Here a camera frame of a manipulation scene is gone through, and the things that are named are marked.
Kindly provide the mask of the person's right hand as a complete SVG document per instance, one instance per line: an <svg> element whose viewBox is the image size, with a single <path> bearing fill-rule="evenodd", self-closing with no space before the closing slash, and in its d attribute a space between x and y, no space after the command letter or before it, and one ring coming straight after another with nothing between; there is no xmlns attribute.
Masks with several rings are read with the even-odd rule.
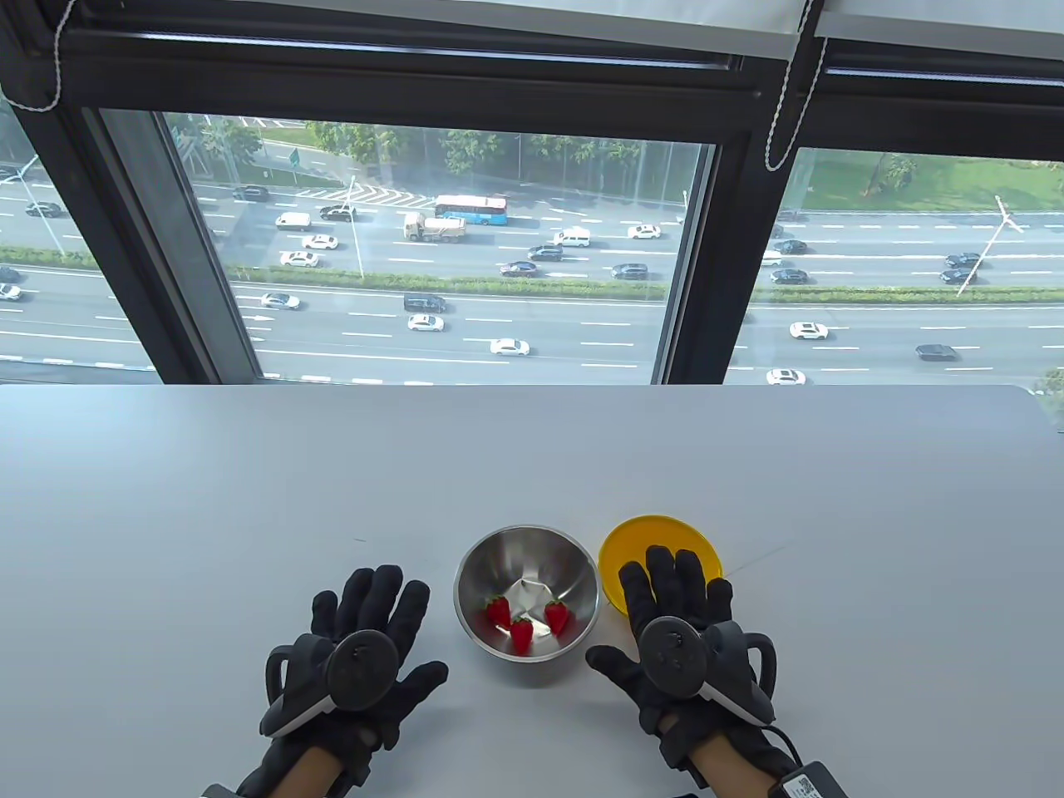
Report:
<svg viewBox="0 0 1064 798"><path fill-rule="evenodd" d="M698 631L732 619L731 583L726 579L708 581L702 562L687 549L672 554L654 544L647 550L645 564L630 561L620 567L619 580L635 638L660 617L679 617ZM669 767L689 768L695 749L722 735L757 768L776 775L796 768L795 762L763 731L742 721L721 704L699 696L677 698L658 689L643 663L631 660L622 649L592 646L585 660L638 708L643 732L660 739L661 755Z"/></svg>

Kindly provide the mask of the person's left hand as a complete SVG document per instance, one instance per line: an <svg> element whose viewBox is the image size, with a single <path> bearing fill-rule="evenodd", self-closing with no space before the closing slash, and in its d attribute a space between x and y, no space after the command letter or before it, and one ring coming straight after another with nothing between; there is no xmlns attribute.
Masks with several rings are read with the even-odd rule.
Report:
<svg viewBox="0 0 1064 798"><path fill-rule="evenodd" d="M450 675L444 662L406 664L428 613L431 592L395 564L358 569L340 594L312 601L307 633L268 656L269 710L261 731L282 774L322 750L362 781L379 750L392 750L401 726Z"/></svg>

